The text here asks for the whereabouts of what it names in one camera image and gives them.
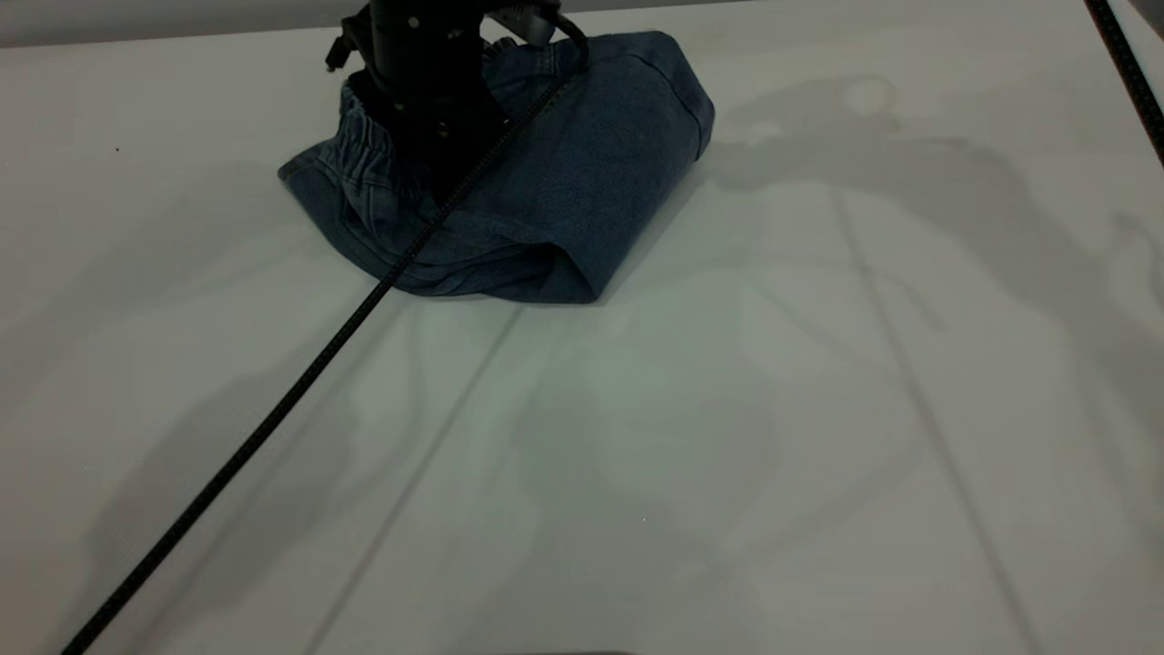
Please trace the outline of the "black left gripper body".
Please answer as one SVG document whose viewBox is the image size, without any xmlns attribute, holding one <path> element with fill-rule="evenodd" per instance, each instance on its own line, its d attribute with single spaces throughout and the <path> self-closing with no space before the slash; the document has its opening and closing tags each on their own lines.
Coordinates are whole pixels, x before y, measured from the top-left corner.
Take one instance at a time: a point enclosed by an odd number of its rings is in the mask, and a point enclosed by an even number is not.
<svg viewBox="0 0 1164 655">
<path fill-rule="evenodd" d="M 487 161 L 512 121 L 477 77 L 416 95 L 374 72 L 346 79 L 346 166 L 391 187 L 455 187 Z"/>
</svg>

